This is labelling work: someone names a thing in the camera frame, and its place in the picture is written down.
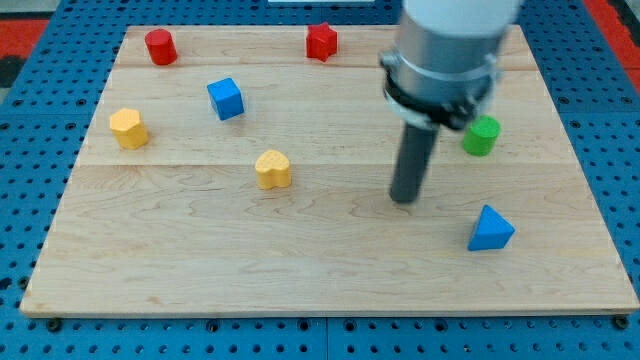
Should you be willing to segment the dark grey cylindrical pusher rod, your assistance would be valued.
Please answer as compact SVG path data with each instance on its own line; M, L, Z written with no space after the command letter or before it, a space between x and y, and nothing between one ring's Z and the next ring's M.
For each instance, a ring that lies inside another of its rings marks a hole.
M438 133L404 126L389 191L394 202L411 204L418 198Z

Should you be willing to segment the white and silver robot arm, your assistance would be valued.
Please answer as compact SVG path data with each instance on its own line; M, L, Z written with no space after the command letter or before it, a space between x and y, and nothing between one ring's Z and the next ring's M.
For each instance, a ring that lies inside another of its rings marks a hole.
M492 103L499 50L521 0L405 0L396 37L379 56L384 97L404 122L389 190L420 193L441 127L465 129Z

